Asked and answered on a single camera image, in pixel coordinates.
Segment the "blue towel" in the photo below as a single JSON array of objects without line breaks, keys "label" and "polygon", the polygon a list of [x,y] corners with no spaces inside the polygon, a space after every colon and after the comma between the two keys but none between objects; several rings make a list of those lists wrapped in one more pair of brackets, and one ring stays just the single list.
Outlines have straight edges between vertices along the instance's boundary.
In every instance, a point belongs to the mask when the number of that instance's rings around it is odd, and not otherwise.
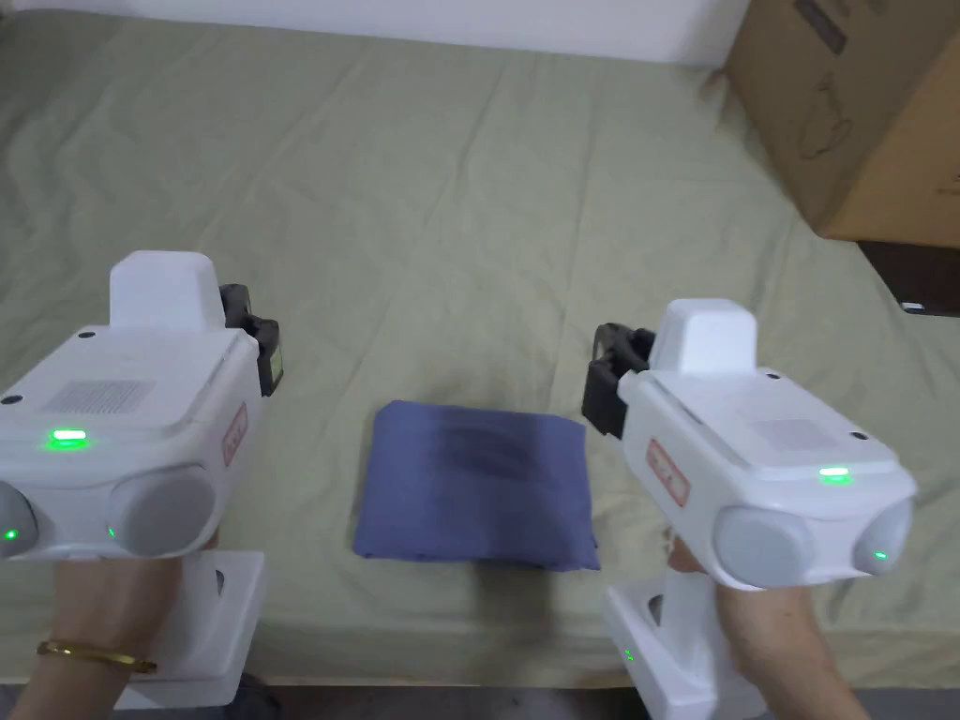
[{"label": "blue towel", "polygon": [[584,442],[552,415],[395,400],[373,422],[353,551],[599,570]]}]

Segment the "bangle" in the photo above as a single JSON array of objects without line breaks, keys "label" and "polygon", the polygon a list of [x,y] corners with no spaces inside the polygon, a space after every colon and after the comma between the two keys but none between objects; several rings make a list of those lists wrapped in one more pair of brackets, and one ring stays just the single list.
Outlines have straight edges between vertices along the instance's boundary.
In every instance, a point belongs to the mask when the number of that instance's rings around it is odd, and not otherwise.
[{"label": "bangle", "polygon": [[38,655],[60,655],[66,658],[80,658],[81,660],[96,660],[108,665],[120,665],[128,670],[142,675],[153,675],[156,672],[156,663],[149,660],[138,660],[123,653],[111,653],[108,650],[81,645],[73,642],[57,642],[44,640],[36,647]]}]

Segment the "red label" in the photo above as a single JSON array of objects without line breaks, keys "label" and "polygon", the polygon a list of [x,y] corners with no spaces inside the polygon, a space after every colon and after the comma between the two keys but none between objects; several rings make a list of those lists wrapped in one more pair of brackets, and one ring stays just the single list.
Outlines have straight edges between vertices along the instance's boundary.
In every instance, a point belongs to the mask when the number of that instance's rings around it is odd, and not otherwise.
[{"label": "red label", "polygon": [[690,497],[690,483],[656,440],[651,440],[647,447],[647,465],[657,474],[673,501],[680,507],[686,505],[686,499]]},{"label": "red label", "polygon": [[243,442],[243,437],[247,434],[247,427],[249,425],[250,423],[247,420],[247,403],[245,402],[240,406],[240,409],[237,410],[237,414],[227,429],[227,434],[224,436],[225,468],[229,468],[230,463],[233,462],[233,456],[236,455],[237,450],[240,449],[240,443]]}]

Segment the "cardboard box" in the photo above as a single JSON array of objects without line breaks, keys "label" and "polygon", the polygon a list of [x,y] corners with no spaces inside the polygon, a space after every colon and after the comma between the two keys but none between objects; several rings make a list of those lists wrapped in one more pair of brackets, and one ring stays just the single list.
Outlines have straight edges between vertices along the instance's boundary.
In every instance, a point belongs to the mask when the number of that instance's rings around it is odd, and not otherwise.
[{"label": "cardboard box", "polygon": [[960,247],[960,0],[754,0],[727,72],[818,234]]}]

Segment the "bed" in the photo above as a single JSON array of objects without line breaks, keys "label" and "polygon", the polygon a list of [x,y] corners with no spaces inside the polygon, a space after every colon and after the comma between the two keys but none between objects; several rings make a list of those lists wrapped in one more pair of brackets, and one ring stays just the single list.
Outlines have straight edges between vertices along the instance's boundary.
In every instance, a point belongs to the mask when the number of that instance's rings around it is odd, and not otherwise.
[{"label": "bed", "polygon": [[[287,376],[226,548],[262,549],[248,669],[273,684],[626,684],[604,587],[662,521],[588,433],[600,572],[350,551],[394,398],[555,413],[593,329],[677,297],[760,321],[761,361],[920,485],[882,580],[817,592],[860,686],[960,684],[960,322],[899,310],[798,217],[721,74],[376,38],[25,12],[0,28],[0,387],[107,320],[128,252],[197,250],[278,318]],[[50,568],[0,566],[0,679],[29,673]]]}]

